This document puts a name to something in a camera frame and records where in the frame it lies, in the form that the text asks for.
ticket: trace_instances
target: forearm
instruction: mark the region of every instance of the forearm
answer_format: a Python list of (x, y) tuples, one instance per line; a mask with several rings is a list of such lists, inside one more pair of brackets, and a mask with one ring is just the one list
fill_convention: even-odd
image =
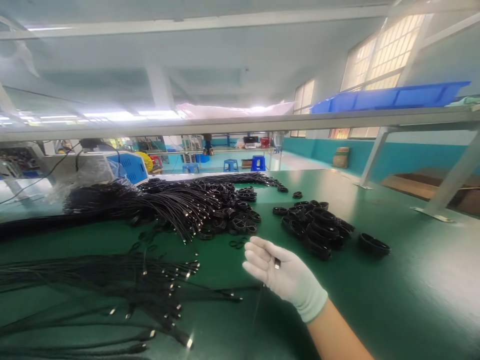
[(330, 299), (307, 327), (322, 360), (373, 360)]

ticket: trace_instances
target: shelf bracket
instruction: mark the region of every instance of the shelf bracket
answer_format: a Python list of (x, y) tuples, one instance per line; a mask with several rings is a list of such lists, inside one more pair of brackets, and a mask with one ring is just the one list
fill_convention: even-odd
[(450, 200), (453, 199), (458, 189), (467, 181), (479, 163), (480, 131), (477, 131), (470, 145), (468, 145), (461, 158), (442, 181), (427, 206), (424, 209), (418, 207), (412, 207), (412, 209), (442, 222), (451, 222), (452, 220), (449, 218), (439, 215), (439, 212), (447, 207)]
[(356, 182), (360, 188), (364, 188), (366, 190), (371, 190), (372, 188), (368, 186), (370, 177), (372, 176), (372, 172), (374, 170), (375, 163), (377, 162), (380, 150), (385, 144), (389, 133), (392, 132), (393, 129), (390, 129), (388, 126), (382, 126), (378, 131), (378, 135), (376, 136), (375, 142), (373, 143), (373, 147), (370, 152), (370, 156), (366, 162), (365, 168), (363, 169), (363, 173), (361, 174), (360, 182)]

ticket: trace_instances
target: green table surface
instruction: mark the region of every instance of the green table surface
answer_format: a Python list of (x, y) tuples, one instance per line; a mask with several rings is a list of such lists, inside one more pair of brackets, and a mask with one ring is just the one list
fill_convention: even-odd
[[(410, 207), (417, 198), (375, 185), (365, 190), (330, 170), (267, 173), (289, 188), (258, 187), (252, 207), (262, 216), (258, 235), (296, 253), (314, 272), (333, 303), (376, 359), (477, 359), (480, 355), (480, 221), (451, 210), (443, 223)], [(330, 203), (329, 210), (356, 226), (347, 246), (327, 262), (315, 259), (280, 226), (275, 206), (290, 207), (295, 191), (303, 200)], [(87, 254), (126, 252), (138, 234), (111, 221), (19, 238), (0, 244), (2, 263)], [(374, 259), (357, 245), (365, 232), (389, 244), (392, 253)], [(244, 252), (229, 247), (234, 237), (195, 240), (199, 272), (192, 281), (212, 288), (258, 284), (242, 268)], [(193, 248), (175, 234), (155, 238), (169, 260), (191, 260)], [(144, 353), (152, 359), (316, 359), (305, 325), (291, 305), (267, 288), (241, 292), (243, 302), (190, 301), (183, 304), (177, 326), (190, 333), (186, 350), (159, 335)], [(68, 299), (71, 292), (43, 286), (0, 295), (0, 324)], [(135, 313), (134, 318), (142, 318)], [(43, 330), (0, 339), (0, 344), (67, 344), (97, 342), (136, 334), (125, 328)]]

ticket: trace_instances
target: blue stool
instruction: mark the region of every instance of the blue stool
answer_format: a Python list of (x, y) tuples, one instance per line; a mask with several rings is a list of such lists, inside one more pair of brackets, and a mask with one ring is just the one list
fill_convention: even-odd
[(187, 174), (195, 174), (195, 169), (196, 169), (198, 171), (198, 173), (200, 174), (200, 168), (199, 168), (199, 165), (196, 162), (183, 164), (181, 169), (182, 169), (183, 172), (185, 172), (185, 170), (186, 170)]
[(239, 163), (235, 159), (228, 159), (223, 162), (223, 172), (224, 173), (232, 173), (232, 172), (239, 172)]
[(251, 169), (250, 171), (266, 171), (265, 166), (265, 156), (263, 155), (253, 155), (251, 158)]

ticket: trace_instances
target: hand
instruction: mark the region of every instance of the hand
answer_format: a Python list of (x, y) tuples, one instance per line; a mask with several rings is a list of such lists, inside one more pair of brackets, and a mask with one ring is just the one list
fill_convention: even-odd
[[(327, 292), (293, 252), (252, 236), (245, 244), (245, 257), (248, 261), (242, 264), (243, 268), (283, 300), (292, 303), (305, 323), (315, 319), (323, 309)], [(275, 258), (281, 261), (279, 269), (275, 269)]]

